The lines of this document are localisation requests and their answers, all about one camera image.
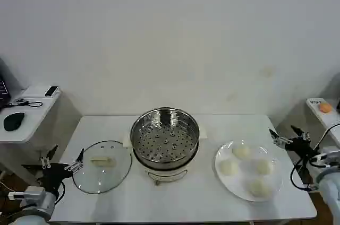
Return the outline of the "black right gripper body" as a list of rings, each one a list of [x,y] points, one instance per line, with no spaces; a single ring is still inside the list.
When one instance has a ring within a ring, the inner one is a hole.
[[[304,140],[302,137],[289,139],[289,142],[285,144],[285,149],[295,152],[301,159],[312,158],[319,154],[310,146],[310,141]]]

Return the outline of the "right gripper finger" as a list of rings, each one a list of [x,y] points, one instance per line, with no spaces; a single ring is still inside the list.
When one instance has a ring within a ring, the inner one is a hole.
[[[301,137],[304,141],[310,141],[310,134],[309,132],[305,132],[302,129],[295,127],[293,125],[291,125],[291,129],[293,130],[293,132],[298,136]]]
[[[273,139],[273,143],[276,144],[280,148],[285,148],[286,145],[293,143],[292,140],[279,136],[272,129],[269,129],[269,132],[270,132],[271,138]]]

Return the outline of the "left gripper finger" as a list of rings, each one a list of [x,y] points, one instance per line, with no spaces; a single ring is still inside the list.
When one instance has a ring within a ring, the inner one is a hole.
[[[51,160],[54,157],[57,149],[58,149],[58,145],[55,145],[51,150],[47,152],[45,156],[40,157],[40,162],[41,162],[43,169],[51,168]]]
[[[84,154],[84,149],[81,150],[80,154],[76,158],[76,160],[71,164],[68,165],[64,168],[64,170],[71,171],[71,172],[76,172],[83,166],[83,154]]]

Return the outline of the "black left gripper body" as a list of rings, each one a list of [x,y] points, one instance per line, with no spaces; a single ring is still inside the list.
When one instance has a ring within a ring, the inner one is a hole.
[[[72,177],[72,172],[65,169],[67,166],[67,164],[52,163],[50,168],[42,170],[41,182],[45,191],[59,196],[58,190],[63,180]]]

